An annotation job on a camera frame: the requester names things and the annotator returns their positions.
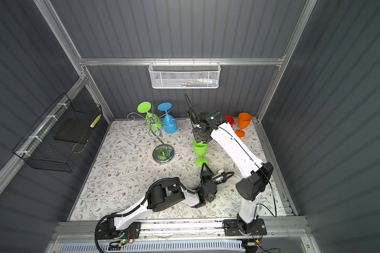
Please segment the blue wine glass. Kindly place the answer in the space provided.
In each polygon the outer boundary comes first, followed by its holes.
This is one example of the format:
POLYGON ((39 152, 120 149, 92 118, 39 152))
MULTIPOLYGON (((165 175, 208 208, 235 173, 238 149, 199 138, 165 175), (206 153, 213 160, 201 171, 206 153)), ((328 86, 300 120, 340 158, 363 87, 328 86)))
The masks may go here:
POLYGON ((169 102, 161 103, 158 106, 159 111, 164 111, 163 118, 163 128, 167 134, 175 133, 178 130, 177 121, 174 119, 172 115, 170 115, 170 110, 172 108, 172 104, 169 102))

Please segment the orange wine glass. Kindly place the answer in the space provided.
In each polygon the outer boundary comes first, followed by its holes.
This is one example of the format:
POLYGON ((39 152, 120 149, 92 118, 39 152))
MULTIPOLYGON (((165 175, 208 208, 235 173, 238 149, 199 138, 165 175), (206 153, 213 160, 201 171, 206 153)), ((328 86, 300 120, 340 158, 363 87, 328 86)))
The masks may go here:
POLYGON ((244 129, 249 126, 249 124, 252 121, 252 116, 248 113, 240 113, 238 116, 238 126, 239 129, 235 131, 235 134, 239 138, 244 138, 245 137, 245 132, 244 129))

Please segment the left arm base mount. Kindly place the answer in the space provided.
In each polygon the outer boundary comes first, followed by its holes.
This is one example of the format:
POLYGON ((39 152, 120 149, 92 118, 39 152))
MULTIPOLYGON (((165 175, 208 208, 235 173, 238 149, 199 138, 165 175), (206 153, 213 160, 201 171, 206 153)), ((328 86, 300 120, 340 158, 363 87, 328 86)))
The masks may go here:
POLYGON ((113 220, 106 220, 102 222, 95 230, 95 237, 98 240, 117 240, 120 239, 138 239, 141 231, 141 223, 133 222, 125 230, 117 230, 113 220))

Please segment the chrome wine glass rack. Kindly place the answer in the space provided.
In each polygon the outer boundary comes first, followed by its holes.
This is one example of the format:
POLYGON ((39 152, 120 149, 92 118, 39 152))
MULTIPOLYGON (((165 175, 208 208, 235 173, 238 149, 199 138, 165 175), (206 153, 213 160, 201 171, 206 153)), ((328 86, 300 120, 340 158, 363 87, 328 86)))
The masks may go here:
MULTIPOLYGON (((129 113, 127 115, 127 119, 129 121, 135 121, 136 120, 135 115, 145 120, 145 116, 142 116, 137 112, 129 113)), ((162 140, 163 133, 162 133, 161 128, 157 131, 152 131, 151 127, 149 126, 148 135, 154 138, 154 144, 156 145, 156 148, 152 152, 153 160, 158 164, 170 163, 175 157, 175 150, 172 145, 162 140)))

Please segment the yellow-green wine glass front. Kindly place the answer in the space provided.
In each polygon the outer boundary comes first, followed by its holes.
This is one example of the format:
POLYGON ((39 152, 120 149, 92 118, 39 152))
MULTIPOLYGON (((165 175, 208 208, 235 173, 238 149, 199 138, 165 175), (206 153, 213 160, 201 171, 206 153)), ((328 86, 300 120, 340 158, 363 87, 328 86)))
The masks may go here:
POLYGON ((196 140, 193 140, 193 148, 195 154, 198 156, 195 164, 198 167, 202 167, 204 163, 208 164, 208 159, 204 157, 208 152, 208 144, 204 142, 197 143, 196 140))

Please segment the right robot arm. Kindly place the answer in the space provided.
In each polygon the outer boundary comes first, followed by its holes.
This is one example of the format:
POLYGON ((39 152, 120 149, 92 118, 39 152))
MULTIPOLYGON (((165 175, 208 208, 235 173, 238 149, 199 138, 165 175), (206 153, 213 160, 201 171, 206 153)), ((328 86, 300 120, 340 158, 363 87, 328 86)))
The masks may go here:
POLYGON ((270 162, 264 163, 248 149, 221 112, 209 113, 199 104, 191 104, 187 113, 196 143, 216 141, 239 169, 243 179, 235 185, 241 196, 237 223, 241 233, 251 233, 257 223, 256 208, 260 203, 260 195, 270 183, 273 165, 270 162))

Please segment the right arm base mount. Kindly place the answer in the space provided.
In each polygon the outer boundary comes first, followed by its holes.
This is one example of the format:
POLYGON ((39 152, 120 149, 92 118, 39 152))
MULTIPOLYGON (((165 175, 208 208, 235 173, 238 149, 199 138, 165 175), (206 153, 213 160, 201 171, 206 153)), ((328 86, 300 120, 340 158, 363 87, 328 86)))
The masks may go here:
POLYGON ((263 219, 255 219, 245 223, 242 219, 226 219, 222 222, 226 236, 265 236, 267 229, 263 219))

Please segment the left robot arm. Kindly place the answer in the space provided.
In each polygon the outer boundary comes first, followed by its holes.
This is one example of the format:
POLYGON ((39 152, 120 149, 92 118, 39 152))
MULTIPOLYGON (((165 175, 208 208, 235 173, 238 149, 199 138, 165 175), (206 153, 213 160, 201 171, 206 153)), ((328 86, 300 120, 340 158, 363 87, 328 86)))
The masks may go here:
POLYGON ((163 178, 155 181, 145 195, 124 211, 102 217, 96 224, 94 242, 100 253, 105 250, 99 240, 111 240, 108 250, 120 249, 139 238, 140 222, 149 213, 165 211, 183 202, 191 208, 200 208, 216 198, 217 185, 225 183, 234 172, 220 170, 215 175, 206 163, 202 164, 200 184, 193 190, 184 186, 179 178, 163 178))

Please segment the red wine glass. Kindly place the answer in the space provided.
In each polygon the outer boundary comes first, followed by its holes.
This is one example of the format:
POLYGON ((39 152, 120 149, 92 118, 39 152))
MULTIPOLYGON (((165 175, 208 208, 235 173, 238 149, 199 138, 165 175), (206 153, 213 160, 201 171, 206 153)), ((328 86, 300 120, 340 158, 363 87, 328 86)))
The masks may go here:
POLYGON ((231 127, 234 126, 234 123, 235 123, 235 120, 233 117, 230 117, 230 116, 225 116, 225 118, 227 119, 228 123, 230 124, 231 127))

